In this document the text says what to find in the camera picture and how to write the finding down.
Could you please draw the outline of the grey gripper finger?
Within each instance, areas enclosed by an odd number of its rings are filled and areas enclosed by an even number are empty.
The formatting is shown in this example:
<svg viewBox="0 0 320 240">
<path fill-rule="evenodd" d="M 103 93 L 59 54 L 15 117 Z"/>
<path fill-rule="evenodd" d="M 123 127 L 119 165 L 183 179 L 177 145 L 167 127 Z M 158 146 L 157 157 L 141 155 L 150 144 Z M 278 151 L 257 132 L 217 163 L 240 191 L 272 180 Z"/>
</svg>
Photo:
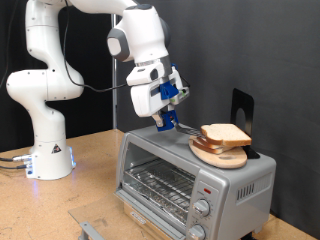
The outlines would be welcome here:
<svg viewBox="0 0 320 240">
<path fill-rule="evenodd" d="M 154 119 L 157 127 L 163 127 L 164 126 L 164 120 L 159 112 L 152 115 L 152 118 Z"/>
</svg>

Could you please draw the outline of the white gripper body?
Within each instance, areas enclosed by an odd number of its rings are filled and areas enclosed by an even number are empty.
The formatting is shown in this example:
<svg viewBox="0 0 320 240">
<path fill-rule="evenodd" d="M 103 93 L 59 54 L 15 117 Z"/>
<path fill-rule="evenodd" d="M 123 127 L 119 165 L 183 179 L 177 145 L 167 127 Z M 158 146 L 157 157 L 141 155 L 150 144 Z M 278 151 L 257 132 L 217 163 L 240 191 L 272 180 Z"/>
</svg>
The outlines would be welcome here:
<svg viewBox="0 0 320 240">
<path fill-rule="evenodd" d="M 137 66 L 126 78 L 131 87 L 131 99 L 139 117 L 149 117 L 162 108 L 180 104 L 187 98 L 187 87 L 183 85 L 177 69 L 172 66 L 165 73 L 160 62 Z"/>
</svg>

